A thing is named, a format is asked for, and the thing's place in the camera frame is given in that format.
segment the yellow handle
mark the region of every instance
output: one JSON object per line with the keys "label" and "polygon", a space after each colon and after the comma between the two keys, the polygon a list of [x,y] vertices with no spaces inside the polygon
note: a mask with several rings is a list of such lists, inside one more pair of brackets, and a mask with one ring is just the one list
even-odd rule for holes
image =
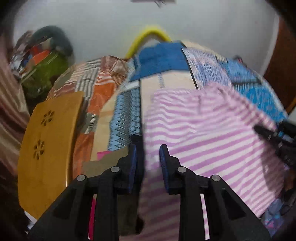
{"label": "yellow handle", "polygon": [[133,41],[131,47],[129,48],[125,58],[131,58],[138,50],[140,44],[148,35],[154,34],[157,35],[160,39],[165,42],[171,42],[170,37],[162,30],[160,30],[157,26],[148,26],[146,27]]}

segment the metal screw head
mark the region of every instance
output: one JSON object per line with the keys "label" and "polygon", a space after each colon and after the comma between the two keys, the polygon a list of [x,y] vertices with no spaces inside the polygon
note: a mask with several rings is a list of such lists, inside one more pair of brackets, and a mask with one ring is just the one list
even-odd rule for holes
{"label": "metal screw head", "polygon": [[178,167],[178,172],[184,173],[186,172],[186,168],[185,167]]}
{"label": "metal screw head", "polygon": [[120,170],[119,167],[111,167],[112,172],[118,172]]}
{"label": "metal screw head", "polygon": [[218,175],[213,175],[212,176],[212,179],[215,181],[215,182],[218,182],[221,180],[221,177],[219,177]]}
{"label": "metal screw head", "polygon": [[79,182],[83,181],[84,179],[85,179],[85,176],[84,176],[84,175],[79,175],[79,176],[77,177],[77,180],[78,180]]}

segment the flower cutout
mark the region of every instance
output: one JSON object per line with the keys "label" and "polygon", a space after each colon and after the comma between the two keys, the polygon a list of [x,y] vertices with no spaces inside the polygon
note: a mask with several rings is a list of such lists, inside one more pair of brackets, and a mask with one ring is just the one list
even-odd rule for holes
{"label": "flower cutout", "polygon": [[54,115],[54,111],[48,111],[43,117],[44,119],[41,121],[41,124],[46,126],[47,123],[52,121],[52,116]]}
{"label": "flower cutout", "polygon": [[39,160],[40,156],[43,155],[44,153],[44,141],[38,140],[37,144],[34,146],[34,154],[33,154],[33,158],[36,158],[37,160]]}

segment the pink striped cloth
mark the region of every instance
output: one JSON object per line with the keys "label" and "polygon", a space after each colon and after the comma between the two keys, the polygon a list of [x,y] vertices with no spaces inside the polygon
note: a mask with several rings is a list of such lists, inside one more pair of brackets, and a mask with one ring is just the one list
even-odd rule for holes
{"label": "pink striped cloth", "polygon": [[270,129],[275,123],[248,99],[229,87],[210,83],[202,90],[161,89],[151,103],[145,117],[146,164],[139,201],[145,226],[141,234],[121,240],[178,240],[180,197],[165,192],[161,144],[167,144],[170,155],[196,174],[220,175],[257,216],[278,196],[284,165],[253,131],[257,123]]}

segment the blue patterned fabric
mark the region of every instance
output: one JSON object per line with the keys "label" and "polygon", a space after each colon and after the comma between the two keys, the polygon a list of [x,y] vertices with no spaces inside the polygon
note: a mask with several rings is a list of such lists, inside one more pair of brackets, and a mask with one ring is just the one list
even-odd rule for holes
{"label": "blue patterned fabric", "polygon": [[182,50],[187,58],[198,89],[202,89],[210,81],[220,85],[231,86],[230,78],[217,62],[215,55],[194,48],[183,48]]}
{"label": "blue patterned fabric", "polygon": [[246,96],[257,107],[264,111],[275,122],[280,122],[286,118],[284,111],[280,111],[274,102],[270,91],[262,84],[245,83],[241,85],[234,85],[236,91]]}
{"label": "blue patterned fabric", "polygon": [[271,237],[284,222],[284,218],[280,214],[282,206],[283,203],[277,198],[269,205],[268,209],[262,215],[261,222],[267,228]]}
{"label": "blue patterned fabric", "polygon": [[219,64],[226,70],[232,83],[259,82],[253,71],[237,60],[227,59],[227,61],[219,61]]}
{"label": "blue patterned fabric", "polygon": [[189,70],[180,42],[163,42],[144,48],[134,57],[136,72],[131,81],[168,70]]}
{"label": "blue patterned fabric", "polygon": [[108,150],[118,150],[130,144],[129,136],[141,132],[140,121],[140,88],[119,94],[110,122]]}

